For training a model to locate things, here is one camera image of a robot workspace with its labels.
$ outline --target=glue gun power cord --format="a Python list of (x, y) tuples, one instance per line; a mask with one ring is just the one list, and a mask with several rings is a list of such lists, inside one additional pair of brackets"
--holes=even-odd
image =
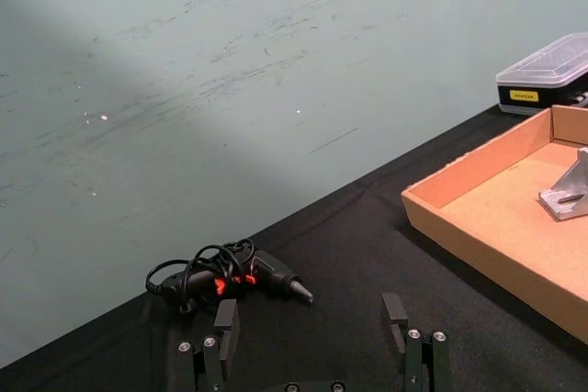
[[(205, 252), (215, 250), (216, 253), (211, 257), (203, 257)], [(220, 277), (227, 283), (231, 283), (237, 277), (245, 278), (245, 270), (243, 267), (251, 262), (254, 257), (256, 247), (250, 239), (241, 239), (239, 241), (227, 242), (223, 245), (208, 245), (200, 249), (191, 260), (186, 259), (173, 259), (156, 265), (149, 271), (145, 278), (145, 289), (152, 294), (161, 296), (163, 294), (162, 284), (155, 284), (151, 281), (153, 276), (167, 268), (168, 266), (183, 264), (184, 270), (181, 272), (181, 279), (179, 285), (179, 291), (177, 296), (179, 300), (179, 307), (181, 312), (188, 312), (190, 307), (190, 298), (187, 292), (187, 282), (191, 274), (208, 270), (217, 277)], [(203, 295), (199, 296), (200, 303), (203, 304), (215, 304), (216, 300), (210, 300), (209, 297)]]

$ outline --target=scratched wall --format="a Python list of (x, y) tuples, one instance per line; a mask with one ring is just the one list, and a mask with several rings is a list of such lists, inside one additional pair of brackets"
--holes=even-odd
[(587, 28), (585, 0), (0, 0), (0, 365), (492, 105), (498, 71)]

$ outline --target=black table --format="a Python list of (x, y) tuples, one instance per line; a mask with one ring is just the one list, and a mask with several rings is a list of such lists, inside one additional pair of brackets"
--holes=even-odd
[[(483, 112), (256, 234), (317, 302), (261, 293), (240, 302), (232, 390), (331, 378), (401, 390), (379, 325), (387, 291), (401, 296), (412, 323), (448, 333), (456, 391), (588, 390), (588, 347), (412, 229), (401, 203), (404, 187), (520, 120)], [(165, 390), (181, 332), (207, 332), (212, 319), (181, 322), (141, 295), (2, 369), (0, 389)]]

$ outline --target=orange trigger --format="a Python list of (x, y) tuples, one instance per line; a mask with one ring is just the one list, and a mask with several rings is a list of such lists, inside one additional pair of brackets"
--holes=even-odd
[(227, 287), (227, 283), (224, 281), (224, 279), (220, 279), (217, 277), (214, 279), (214, 285), (217, 286), (217, 294), (219, 296), (222, 296), (222, 294), (224, 293), (224, 288)]

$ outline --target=open cardboard tray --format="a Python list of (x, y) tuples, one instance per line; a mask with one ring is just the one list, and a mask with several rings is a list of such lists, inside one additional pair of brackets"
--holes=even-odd
[(539, 202), (588, 145), (588, 109), (554, 106), (402, 192), (409, 220), (588, 343), (588, 216)]

